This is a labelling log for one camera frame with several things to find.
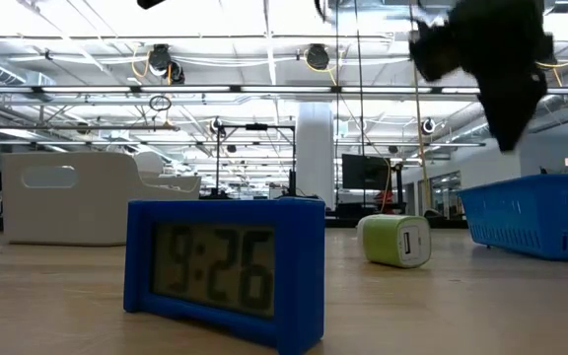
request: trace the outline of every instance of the digital clock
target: digital clock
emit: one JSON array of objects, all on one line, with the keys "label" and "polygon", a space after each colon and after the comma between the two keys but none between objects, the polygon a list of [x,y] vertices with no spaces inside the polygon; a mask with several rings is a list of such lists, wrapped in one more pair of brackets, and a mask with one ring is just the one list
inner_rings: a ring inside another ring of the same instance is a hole
[{"label": "digital clock", "polygon": [[324,210],[290,197],[132,201],[124,309],[303,354],[323,336]]}]

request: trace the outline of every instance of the time display 9:26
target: time display 9:26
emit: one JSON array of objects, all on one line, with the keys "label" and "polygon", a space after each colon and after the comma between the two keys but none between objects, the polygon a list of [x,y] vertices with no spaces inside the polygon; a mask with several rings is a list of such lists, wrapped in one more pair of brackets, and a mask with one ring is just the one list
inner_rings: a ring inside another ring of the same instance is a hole
[{"label": "time display 9:26", "polygon": [[157,224],[151,291],[270,319],[274,237],[268,226]]}]

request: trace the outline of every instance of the blue basket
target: blue basket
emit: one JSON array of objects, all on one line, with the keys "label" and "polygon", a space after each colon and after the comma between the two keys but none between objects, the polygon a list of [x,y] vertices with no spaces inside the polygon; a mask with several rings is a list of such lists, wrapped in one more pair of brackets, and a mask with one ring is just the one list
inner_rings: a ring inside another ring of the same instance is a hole
[{"label": "blue basket", "polygon": [[460,197],[476,243],[568,260],[568,175],[491,183]]}]

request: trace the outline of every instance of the pillar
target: pillar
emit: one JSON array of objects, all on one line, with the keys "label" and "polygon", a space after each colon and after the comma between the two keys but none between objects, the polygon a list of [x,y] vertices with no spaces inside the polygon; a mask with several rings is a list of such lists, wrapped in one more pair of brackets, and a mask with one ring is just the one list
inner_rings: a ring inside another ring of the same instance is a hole
[{"label": "pillar", "polygon": [[334,143],[328,103],[300,103],[296,123],[297,194],[317,195],[334,210]]}]

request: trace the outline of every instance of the wooden table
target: wooden table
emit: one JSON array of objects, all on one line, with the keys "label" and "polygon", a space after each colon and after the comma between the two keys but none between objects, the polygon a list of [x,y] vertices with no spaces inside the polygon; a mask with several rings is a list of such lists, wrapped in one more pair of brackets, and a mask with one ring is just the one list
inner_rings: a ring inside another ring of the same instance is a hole
[{"label": "wooden table", "polygon": [[[568,354],[568,263],[434,235],[432,260],[366,262],[326,233],[326,327],[311,354]],[[124,248],[9,246],[0,236],[0,355],[275,354],[188,322],[122,310]]]}]

